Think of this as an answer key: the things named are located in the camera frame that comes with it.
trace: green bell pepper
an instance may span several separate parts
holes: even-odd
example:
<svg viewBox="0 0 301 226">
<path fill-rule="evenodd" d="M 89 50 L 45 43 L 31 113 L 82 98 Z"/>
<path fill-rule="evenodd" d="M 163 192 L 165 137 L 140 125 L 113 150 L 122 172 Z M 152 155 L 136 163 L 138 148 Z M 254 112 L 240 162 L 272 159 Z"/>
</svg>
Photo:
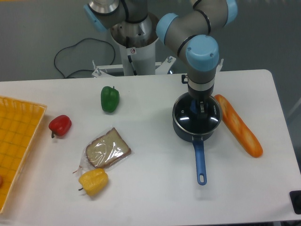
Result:
<svg viewBox="0 0 301 226">
<path fill-rule="evenodd" d="M 119 104 L 119 92 L 113 86 L 105 86 L 100 94 L 102 109 L 105 112 L 113 112 Z"/>
</svg>

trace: yellow bell pepper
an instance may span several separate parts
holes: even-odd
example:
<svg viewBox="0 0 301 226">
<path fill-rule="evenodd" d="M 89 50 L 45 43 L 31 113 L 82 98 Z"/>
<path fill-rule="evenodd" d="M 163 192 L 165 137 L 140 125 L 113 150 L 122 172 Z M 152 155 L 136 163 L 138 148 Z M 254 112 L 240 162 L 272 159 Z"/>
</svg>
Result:
<svg viewBox="0 0 301 226">
<path fill-rule="evenodd" d="M 89 196 L 97 194 L 107 185 L 108 181 L 108 174 L 100 168 L 88 171 L 79 178 L 80 184 Z"/>
</svg>

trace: bolt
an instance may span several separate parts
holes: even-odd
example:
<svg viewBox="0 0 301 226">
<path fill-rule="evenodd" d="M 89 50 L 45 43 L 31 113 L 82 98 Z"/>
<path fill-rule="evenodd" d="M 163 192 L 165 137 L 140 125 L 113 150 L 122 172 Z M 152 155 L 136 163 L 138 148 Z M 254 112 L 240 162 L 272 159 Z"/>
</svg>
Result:
<svg viewBox="0 0 301 226">
<path fill-rule="evenodd" d="M 100 69 L 96 67 L 94 60 L 92 60 L 92 64 L 93 64 L 94 69 L 97 70 L 98 75 L 102 75 L 102 72 L 100 71 Z"/>
<path fill-rule="evenodd" d="M 172 60 L 173 58 L 171 57 L 171 56 L 169 56 L 168 58 L 167 58 L 167 62 L 168 63 L 171 63 L 171 60 Z"/>
</svg>

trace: red bell pepper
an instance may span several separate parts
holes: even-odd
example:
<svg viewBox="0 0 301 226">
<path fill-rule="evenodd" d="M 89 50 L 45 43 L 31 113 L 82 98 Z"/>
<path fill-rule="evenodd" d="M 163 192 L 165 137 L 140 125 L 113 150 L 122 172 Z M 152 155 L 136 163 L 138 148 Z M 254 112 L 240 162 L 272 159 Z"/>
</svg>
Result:
<svg viewBox="0 0 301 226">
<path fill-rule="evenodd" d="M 54 134 L 60 137 L 65 135 L 69 131 L 71 124 L 71 120 L 67 115 L 63 114 L 56 117 L 49 123 L 48 126 L 52 131 L 51 137 L 54 138 Z"/>
</svg>

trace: pot handle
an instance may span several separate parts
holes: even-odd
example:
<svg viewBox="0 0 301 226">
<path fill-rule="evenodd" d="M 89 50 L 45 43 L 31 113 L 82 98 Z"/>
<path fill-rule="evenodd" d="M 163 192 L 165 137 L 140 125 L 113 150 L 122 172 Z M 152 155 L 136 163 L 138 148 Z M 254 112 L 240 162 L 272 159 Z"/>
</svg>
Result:
<svg viewBox="0 0 301 226">
<path fill-rule="evenodd" d="M 203 140 L 194 140 L 192 144 L 194 146 L 194 151 L 196 153 L 198 183 L 200 185 L 205 185 L 207 183 L 207 176 L 206 176 L 206 165 L 205 165 L 204 142 Z"/>
</svg>

